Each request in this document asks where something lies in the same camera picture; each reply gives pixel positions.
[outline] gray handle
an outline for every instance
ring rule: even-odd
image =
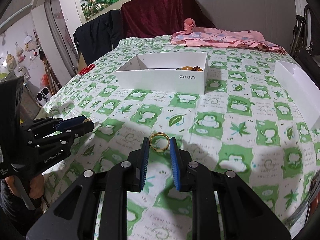
[[[28,208],[28,210],[35,210],[36,208],[33,202],[31,201],[28,193],[26,192],[26,189],[23,186],[21,180],[17,176],[13,176],[13,177],[14,177],[14,186],[20,193],[20,197],[23,199],[24,203],[26,204],[26,207]]]

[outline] gold ring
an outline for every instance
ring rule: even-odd
[[[162,136],[162,137],[166,138],[167,141],[168,141],[167,146],[164,147],[164,148],[162,148],[162,149],[158,149],[158,148],[153,147],[152,144],[151,144],[151,140],[152,140],[154,137],[156,137],[156,136]],[[164,152],[166,149],[169,148],[170,139],[169,139],[169,136],[167,136],[165,133],[163,133],[163,132],[157,132],[157,133],[154,133],[153,135],[150,136],[150,138],[149,138],[149,143],[150,143],[150,147],[151,147],[154,151],[160,153],[160,152]]]

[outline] human hand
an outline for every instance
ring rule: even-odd
[[[16,189],[16,187],[14,185],[14,176],[9,176],[9,177],[5,178],[5,182],[7,183],[11,192],[15,196],[20,197],[20,193],[18,192],[18,190]],[[43,195],[43,193],[44,193],[44,177],[42,176],[42,174],[40,174],[40,175],[34,177],[30,181],[29,197],[33,198],[33,199],[37,199],[37,198],[40,198]]]

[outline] white speaker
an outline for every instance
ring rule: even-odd
[[[42,88],[37,94],[37,100],[44,106],[52,97],[50,90],[47,87]]]

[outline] pink floral towel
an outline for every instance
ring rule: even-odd
[[[188,47],[210,46],[216,48],[258,48],[259,50],[286,54],[284,48],[266,41],[260,32],[229,32],[215,28],[196,27],[193,19],[184,21],[184,31],[171,36],[171,44],[185,44]]]

